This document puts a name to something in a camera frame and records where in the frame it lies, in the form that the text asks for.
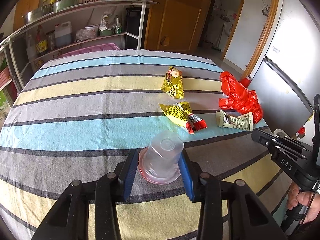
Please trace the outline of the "person right hand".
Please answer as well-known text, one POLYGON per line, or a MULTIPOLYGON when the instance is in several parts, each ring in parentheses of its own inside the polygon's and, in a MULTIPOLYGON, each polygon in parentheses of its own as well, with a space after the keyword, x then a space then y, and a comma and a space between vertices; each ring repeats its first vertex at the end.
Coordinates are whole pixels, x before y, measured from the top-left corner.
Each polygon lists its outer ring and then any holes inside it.
MULTIPOLYGON (((313 193, 310 191, 306 192, 300 192, 299 187, 296 183, 292 182, 290 185, 290 190, 288 194, 288 200, 287 200, 287 208, 289 210, 292 210, 294 207, 296 207, 298 204, 302 204, 305 206, 308 206, 309 202, 311 201, 311 198, 313 196, 313 193)), ((316 219, 316 217, 319 214, 320 210, 320 199, 319 194, 315 194, 313 201, 310 205, 310 208, 306 214, 306 218, 303 222, 309 223, 316 219)))

